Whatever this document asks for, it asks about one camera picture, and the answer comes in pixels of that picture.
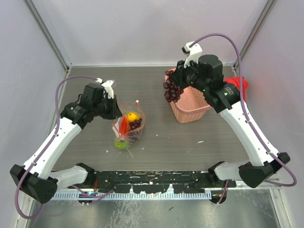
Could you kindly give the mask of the purple toy grapes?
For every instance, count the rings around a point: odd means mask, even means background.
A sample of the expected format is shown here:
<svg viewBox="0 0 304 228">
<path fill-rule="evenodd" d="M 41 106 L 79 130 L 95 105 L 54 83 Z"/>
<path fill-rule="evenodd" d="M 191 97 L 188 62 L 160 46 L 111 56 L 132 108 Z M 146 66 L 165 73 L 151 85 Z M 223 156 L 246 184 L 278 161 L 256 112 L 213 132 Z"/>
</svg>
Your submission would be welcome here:
<svg viewBox="0 0 304 228">
<path fill-rule="evenodd" d="M 178 102 L 181 98 L 181 95 L 184 93 L 184 90 L 176 86 L 172 80 L 169 79 L 169 76 L 173 73 L 173 70 L 165 71 L 165 82 L 163 83 L 163 88 L 165 89 L 164 98 L 168 103 Z"/>
</svg>

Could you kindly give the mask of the toy watermelon slice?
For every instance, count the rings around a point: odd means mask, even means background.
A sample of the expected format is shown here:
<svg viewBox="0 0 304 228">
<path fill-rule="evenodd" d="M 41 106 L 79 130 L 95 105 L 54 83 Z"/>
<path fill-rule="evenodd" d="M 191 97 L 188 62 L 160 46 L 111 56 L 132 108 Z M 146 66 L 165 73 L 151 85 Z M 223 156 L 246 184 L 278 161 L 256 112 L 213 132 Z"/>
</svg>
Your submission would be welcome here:
<svg viewBox="0 0 304 228">
<path fill-rule="evenodd" d="M 127 115 L 124 115 L 119 120 L 119 134 L 126 135 L 129 132 L 129 121 Z"/>
</svg>

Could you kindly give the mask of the yellow toy lemon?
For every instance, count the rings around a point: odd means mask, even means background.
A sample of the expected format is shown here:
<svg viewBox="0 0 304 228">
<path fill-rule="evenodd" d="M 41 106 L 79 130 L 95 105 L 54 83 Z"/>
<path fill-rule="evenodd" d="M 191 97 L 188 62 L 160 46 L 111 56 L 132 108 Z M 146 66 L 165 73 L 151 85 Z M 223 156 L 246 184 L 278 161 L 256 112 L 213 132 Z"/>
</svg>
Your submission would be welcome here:
<svg viewBox="0 0 304 228">
<path fill-rule="evenodd" d="M 127 114 L 127 119 L 128 119 L 128 122 L 131 123 L 131 122 L 134 122 L 136 120 L 140 120 L 141 116 L 138 113 L 136 113 L 136 112 L 129 112 Z"/>
</svg>

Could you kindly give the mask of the clear orange zip top bag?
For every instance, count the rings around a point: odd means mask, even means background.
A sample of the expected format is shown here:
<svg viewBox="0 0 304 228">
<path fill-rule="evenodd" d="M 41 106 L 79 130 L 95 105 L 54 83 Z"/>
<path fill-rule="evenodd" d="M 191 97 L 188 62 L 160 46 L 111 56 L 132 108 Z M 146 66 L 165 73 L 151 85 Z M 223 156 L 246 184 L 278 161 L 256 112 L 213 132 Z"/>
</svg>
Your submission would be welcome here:
<svg viewBox="0 0 304 228">
<path fill-rule="evenodd" d="M 119 109 L 121 110 L 123 116 L 127 115 L 129 112 L 136 112 L 141 116 L 142 123 L 141 123 L 141 127 L 140 127 L 140 130 L 141 130 L 140 137 L 139 137 L 139 140 L 140 140 L 141 137 L 142 137 L 142 134 L 143 134 L 144 127 L 145 127 L 146 116 L 145 116 L 145 113 L 143 112 L 142 108 L 139 105 L 139 100 L 136 100 L 132 104 L 121 104 L 121 105 L 119 105 Z M 120 140 L 128 141 L 129 144 L 130 144 L 129 147 L 128 147 L 128 149 L 129 149 L 132 145 L 139 142 L 139 140 L 137 142 L 131 142 L 131 141 L 129 141 L 128 133 L 126 135 L 120 135 L 119 134 L 119 120 L 120 119 L 121 119 L 121 117 L 118 118 L 116 121 L 112 121 L 112 124 L 113 124 L 112 130 L 114 132 L 114 139 L 118 138 Z"/>
</svg>

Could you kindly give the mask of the green toy custard apple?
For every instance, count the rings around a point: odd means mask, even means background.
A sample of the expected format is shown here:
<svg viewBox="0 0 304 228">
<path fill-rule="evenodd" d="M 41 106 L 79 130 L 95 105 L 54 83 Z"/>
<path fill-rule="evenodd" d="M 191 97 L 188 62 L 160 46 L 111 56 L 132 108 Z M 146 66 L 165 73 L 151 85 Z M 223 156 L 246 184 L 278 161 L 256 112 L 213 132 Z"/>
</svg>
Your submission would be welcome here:
<svg viewBox="0 0 304 228">
<path fill-rule="evenodd" d="M 118 138 L 114 139 L 114 145 L 119 150 L 126 150 L 129 147 L 129 142 L 125 140 L 120 140 Z"/>
</svg>

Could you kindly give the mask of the pink plastic basket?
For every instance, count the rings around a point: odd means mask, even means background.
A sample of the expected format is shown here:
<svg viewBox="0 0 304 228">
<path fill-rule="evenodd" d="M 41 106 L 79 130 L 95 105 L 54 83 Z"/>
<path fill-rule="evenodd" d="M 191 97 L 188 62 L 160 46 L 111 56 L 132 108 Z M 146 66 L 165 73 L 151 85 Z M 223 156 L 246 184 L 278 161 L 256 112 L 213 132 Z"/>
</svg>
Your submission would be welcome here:
<svg viewBox="0 0 304 228">
<path fill-rule="evenodd" d="M 181 95 L 180 100 L 176 103 L 171 102 L 171 108 L 179 123 L 186 124 L 199 120 L 211 109 L 207 104 L 205 97 L 199 90 L 187 87 Z"/>
</svg>

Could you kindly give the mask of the purple toy grape bunch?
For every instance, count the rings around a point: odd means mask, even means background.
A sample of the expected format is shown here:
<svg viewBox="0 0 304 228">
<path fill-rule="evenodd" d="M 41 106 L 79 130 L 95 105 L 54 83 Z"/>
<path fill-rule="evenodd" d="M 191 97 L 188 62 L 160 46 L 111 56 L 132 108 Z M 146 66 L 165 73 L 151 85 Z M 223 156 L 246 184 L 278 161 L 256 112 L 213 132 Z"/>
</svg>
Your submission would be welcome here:
<svg viewBox="0 0 304 228">
<path fill-rule="evenodd" d="M 130 122 L 130 130 L 128 132 L 129 141 L 135 143 L 139 140 L 140 137 L 140 127 L 142 123 L 142 118 L 134 120 L 133 122 Z"/>
</svg>

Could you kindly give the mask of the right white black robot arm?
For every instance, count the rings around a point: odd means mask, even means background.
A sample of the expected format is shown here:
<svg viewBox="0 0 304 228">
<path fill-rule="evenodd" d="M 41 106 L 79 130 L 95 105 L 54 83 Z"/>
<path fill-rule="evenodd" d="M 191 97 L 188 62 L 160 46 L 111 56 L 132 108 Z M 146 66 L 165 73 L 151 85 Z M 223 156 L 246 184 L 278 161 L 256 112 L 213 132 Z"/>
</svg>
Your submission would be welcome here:
<svg viewBox="0 0 304 228">
<path fill-rule="evenodd" d="M 210 167 L 210 185 L 219 187 L 225 180 L 239 180 L 256 188 L 290 162 L 290 156 L 279 152 L 250 117 L 246 103 L 241 102 L 243 93 L 224 80 L 223 64 L 217 56 L 202 55 L 198 62 L 184 64 L 184 60 L 177 62 L 176 69 L 167 74 L 169 80 L 176 87 L 191 86 L 202 92 L 207 104 L 233 129 L 249 158 L 238 163 L 221 161 Z"/>
</svg>

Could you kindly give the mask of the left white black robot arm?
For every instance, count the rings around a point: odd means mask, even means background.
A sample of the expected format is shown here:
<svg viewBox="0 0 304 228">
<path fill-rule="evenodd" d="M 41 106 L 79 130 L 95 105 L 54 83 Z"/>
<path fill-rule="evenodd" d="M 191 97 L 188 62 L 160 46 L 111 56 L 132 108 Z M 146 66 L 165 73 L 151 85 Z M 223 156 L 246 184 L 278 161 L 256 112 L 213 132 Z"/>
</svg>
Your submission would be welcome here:
<svg viewBox="0 0 304 228">
<path fill-rule="evenodd" d="M 23 165 L 14 165 L 10 174 L 16 185 L 41 204 L 50 201 L 58 190 L 80 184 L 94 185 L 95 170 L 83 163 L 62 171 L 53 167 L 70 142 L 95 117 L 115 120 L 122 117 L 112 88 L 114 81 L 89 83 L 76 102 L 67 104 L 59 116 L 59 123 Z"/>
</svg>

